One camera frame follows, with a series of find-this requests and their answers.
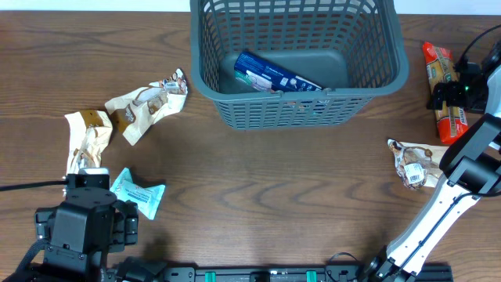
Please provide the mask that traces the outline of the teal flushable wipes packet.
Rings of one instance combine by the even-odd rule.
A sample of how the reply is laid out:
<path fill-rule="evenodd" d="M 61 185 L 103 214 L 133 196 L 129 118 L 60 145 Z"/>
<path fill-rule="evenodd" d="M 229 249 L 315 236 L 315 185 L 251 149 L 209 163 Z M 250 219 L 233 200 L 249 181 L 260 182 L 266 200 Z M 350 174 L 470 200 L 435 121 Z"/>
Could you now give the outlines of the teal flushable wipes packet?
<path fill-rule="evenodd" d="M 132 174 L 128 168 L 124 168 L 115 179 L 110 191 L 123 202 L 133 201 L 138 209 L 149 220 L 154 220 L 159 208 L 166 186 L 161 184 L 143 188 L 133 182 Z"/>

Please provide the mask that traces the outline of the grey plastic slotted basket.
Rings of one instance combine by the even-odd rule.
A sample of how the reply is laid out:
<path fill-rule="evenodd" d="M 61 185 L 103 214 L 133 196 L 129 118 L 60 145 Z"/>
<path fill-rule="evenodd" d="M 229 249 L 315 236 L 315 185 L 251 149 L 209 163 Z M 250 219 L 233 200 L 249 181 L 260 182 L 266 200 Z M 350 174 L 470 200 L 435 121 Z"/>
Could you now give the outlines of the grey plastic slotted basket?
<path fill-rule="evenodd" d="M 192 82 L 237 130 L 339 125 L 409 74 L 392 0 L 191 0 Z M 267 91 L 234 71 L 253 54 L 296 75 Z"/>

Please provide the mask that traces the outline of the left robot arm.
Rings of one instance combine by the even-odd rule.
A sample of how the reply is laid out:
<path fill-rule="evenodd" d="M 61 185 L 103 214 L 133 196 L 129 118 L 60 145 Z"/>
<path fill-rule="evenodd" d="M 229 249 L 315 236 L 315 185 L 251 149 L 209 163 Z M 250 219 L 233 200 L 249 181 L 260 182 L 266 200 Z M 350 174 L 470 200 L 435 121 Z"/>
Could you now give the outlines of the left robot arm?
<path fill-rule="evenodd" d="M 137 204 L 109 190 L 77 188 L 53 208 L 34 215 L 38 240 L 7 281 L 162 281 L 162 262 L 127 258 L 107 266 L 108 254 L 122 252 L 139 237 Z"/>

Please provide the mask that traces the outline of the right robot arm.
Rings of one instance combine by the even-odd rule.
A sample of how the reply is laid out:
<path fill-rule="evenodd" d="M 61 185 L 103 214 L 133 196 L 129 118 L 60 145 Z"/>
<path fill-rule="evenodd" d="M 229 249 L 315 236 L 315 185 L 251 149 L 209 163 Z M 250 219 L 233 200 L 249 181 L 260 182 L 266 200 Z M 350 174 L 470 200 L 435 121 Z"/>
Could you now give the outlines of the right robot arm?
<path fill-rule="evenodd" d="M 359 281 L 416 280 L 452 224 L 480 199 L 500 195 L 500 162 L 485 153 L 488 147 L 500 148 L 500 47 L 493 47 L 481 65 L 461 57 L 457 67 L 459 82 L 435 91 L 431 105 L 445 101 L 482 116 L 443 155 L 431 199 L 359 274 Z"/>

